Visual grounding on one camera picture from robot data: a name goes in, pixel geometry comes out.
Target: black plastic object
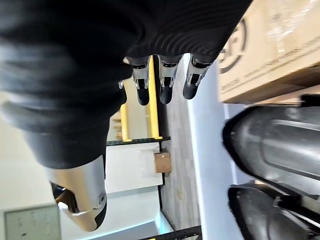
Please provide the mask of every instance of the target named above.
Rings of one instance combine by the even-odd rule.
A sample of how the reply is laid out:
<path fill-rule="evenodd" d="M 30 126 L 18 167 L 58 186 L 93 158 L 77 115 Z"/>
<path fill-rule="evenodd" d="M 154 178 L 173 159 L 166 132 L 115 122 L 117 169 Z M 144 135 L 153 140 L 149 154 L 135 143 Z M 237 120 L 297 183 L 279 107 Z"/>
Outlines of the black plastic object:
<path fill-rule="evenodd" d="M 304 95 L 300 107 L 251 106 L 225 124 L 223 144 L 237 166 L 275 190 L 270 198 L 257 189 L 245 190 L 243 195 L 235 193 L 241 187 L 229 189 L 230 207 L 245 239 L 319 238 L 319 99 L 319 95 Z M 250 212 L 252 205 L 256 210 Z M 262 224 L 263 214 L 256 216 L 254 212 L 265 207 L 273 213 L 269 215 L 267 238 L 251 238 L 251 226 L 241 219 L 255 217 L 255 224 Z"/>
<path fill-rule="evenodd" d="M 309 240 L 318 237 L 319 228 L 274 207 L 280 192 L 261 184 L 232 186 L 229 206 L 245 240 Z"/>

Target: wall outlet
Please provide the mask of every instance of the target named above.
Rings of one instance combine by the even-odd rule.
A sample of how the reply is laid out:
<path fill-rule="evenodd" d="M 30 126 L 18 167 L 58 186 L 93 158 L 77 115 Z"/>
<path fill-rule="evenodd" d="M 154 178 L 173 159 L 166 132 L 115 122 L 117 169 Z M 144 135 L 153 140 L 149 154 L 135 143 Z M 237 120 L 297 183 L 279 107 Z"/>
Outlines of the wall outlet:
<path fill-rule="evenodd" d="M 6 240 L 61 240 L 57 205 L 7 211 Z"/>

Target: robotic hand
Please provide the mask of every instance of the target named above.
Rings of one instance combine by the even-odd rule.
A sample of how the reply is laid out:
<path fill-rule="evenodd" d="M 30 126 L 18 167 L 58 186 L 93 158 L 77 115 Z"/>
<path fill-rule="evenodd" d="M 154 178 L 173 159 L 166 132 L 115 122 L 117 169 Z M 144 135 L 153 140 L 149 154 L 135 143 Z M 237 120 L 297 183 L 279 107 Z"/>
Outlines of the robotic hand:
<path fill-rule="evenodd" d="M 83 230 L 96 230 L 106 215 L 106 139 L 110 116 L 126 101 L 122 80 L 133 73 L 146 105 L 149 56 L 158 55 L 167 104 L 179 61 L 191 53 L 183 96 L 192 99 L 250 3 L 0 2 L 2 116 L 22 129 L 57 204 Z"/>

